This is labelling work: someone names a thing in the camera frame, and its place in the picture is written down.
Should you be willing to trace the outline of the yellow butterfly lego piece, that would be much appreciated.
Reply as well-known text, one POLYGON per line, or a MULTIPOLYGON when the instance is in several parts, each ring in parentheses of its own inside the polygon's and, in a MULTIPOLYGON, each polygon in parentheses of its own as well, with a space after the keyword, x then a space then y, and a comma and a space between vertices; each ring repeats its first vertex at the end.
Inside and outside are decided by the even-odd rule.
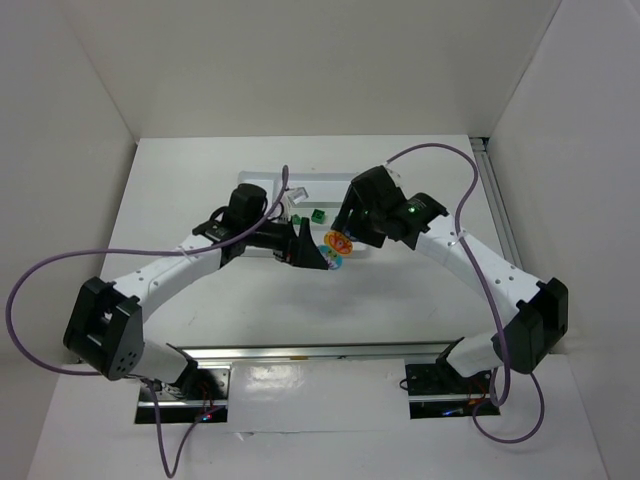
POLYGON ((353 252, 352 241, 345 234, 338 231, 328 231, 324 236, 324 243, 341 256, 349 256, 353 252))

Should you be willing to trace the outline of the green square lego brick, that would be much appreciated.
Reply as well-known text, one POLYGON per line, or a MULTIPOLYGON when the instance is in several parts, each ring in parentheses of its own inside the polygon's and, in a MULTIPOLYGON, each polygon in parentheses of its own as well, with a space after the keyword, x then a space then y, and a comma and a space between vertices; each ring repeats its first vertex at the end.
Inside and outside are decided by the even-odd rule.
POLYGON ((326 221, 326 213, 320 209, 314 209, 311 215, 311 221, 317 224, 324 224, 326 221))

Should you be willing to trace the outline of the teal frog lego piece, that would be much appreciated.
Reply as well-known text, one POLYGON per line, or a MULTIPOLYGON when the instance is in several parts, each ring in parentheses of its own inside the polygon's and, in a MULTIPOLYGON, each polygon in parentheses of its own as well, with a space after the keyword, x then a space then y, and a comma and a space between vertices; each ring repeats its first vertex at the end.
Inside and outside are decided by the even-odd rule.
POLYGON ((343 257, 333 248, 327 245, 321 245, 318 250, 325 259, 329 270, 337 270, 343 264, 343 257))

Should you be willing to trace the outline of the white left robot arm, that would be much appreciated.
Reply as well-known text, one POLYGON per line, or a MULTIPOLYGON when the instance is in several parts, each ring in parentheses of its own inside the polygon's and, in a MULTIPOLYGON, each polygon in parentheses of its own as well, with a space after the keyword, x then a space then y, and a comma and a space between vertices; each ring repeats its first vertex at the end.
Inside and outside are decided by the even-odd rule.
POLYGON ((328 267, 308 220, 298 227, 266 220, 266 207, 266 191, 242 183, 229 203, 196 226, 174 255, 110 282, 87 280, 72 310, 64 346, 110 381, 141 377, 163 383, 180 396, 190 395, 197 384, 211 378, 185 351, 145 339, 143 326, 160 306, 248 247, 269 250, 276 260, 293 267, 328 267))

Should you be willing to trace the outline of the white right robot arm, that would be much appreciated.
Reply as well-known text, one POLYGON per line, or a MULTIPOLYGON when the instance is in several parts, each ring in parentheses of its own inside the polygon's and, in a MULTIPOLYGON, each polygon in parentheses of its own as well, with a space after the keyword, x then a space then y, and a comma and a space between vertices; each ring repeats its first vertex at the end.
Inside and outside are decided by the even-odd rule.
POLYGON ((455 225, 453 216, 425 193, 406 197, 392 172, 377 166, 354 177, 332 228, 375 248, 404 243, 447 269, 497 313, 501 332, 450 344, 439 363, 461 377, 505 366, 532 373, 568 329, 568 289, 543 282, 510 264, 455 225))

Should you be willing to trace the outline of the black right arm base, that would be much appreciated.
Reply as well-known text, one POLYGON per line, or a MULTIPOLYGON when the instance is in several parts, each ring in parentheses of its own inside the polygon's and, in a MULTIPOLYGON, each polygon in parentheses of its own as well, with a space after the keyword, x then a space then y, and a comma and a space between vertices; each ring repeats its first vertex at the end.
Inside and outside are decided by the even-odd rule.
POLYGON ((446 373, 436 364, 406 364, 405 378, 399 387, 408 394, 410 418, 497 416, 498 407, 489 400, 490 372, 470 378, 446 373))

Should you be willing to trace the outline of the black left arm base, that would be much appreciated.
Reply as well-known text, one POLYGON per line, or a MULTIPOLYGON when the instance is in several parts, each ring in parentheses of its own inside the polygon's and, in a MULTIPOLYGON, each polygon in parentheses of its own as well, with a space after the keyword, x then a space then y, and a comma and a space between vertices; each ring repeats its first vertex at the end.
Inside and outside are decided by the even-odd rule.
POLYGON ((231 380, 229 365, 200 368, 186 391, 158 380, 152 388, 140 386, 134 423, 155 423, 152 394, 156 395, 162 424, 191 424, 200 418, 203 424, 222 424, 228 420, 228 394, 231 380))

